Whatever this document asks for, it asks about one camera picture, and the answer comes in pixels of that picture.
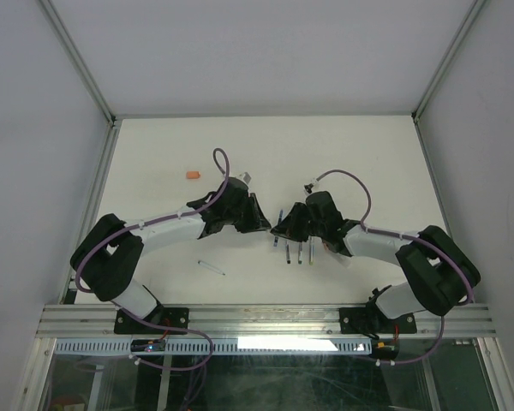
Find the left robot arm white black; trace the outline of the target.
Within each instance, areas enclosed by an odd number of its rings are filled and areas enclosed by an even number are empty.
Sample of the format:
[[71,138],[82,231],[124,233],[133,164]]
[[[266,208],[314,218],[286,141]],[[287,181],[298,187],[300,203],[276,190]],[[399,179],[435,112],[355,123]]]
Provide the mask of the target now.
[[267,231],[271,224],[248,184],[230,177],[178,212],[128,224],[116,214],[101,217],[70,257],[85,291],[131,313],[133,323],[153,332],[162,323],[161,303],[134,279],[140,259],[177,243],[200,240],[232,226],[241,234]]

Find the white blue end pen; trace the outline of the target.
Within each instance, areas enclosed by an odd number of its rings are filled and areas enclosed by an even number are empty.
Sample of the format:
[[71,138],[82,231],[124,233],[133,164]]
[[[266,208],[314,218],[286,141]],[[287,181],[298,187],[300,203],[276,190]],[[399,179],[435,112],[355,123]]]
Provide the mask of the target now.
[[198,265],[200,265],[201,267],[203,267],[203,268],[205,268],[205,269],[207,269],[209,271],[213,271],[213,272],[219,274],[220,276],[225,276],[226,275],[226,273],[223,270],[221,270],[218,267],[216,267],[214,265],[211,265],[211,264],[209,264],[209,263],[207,263],[207,262],[205,262],[203,260],[199,260],[198,261]]

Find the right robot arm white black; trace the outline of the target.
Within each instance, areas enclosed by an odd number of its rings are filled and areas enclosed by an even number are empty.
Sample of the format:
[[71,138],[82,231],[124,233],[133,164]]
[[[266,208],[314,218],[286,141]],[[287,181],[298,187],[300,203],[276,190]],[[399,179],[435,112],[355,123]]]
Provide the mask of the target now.
[[344,218],[327,191],[296,202],[272,233],[294,242],[318,237],[334,254],[399,267],[405,282],[374,292],[368,302],[366,321],[375,331],[386,331],[406,313],[444,316],[454,306],[470,302],[473,288],[481,281],[475,265],[440,227],[429,225],[410,234],[365,229],[360,222]]

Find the silver green tip pen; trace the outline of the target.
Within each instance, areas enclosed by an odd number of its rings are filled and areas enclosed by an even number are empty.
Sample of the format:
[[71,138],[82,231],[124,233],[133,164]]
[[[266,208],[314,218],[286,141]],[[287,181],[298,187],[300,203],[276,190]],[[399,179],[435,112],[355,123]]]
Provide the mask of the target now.
[[308,244],[308,264],[314,265],[314,255],[315,255],[315,245],[314,245],[314,238],[309,239]]

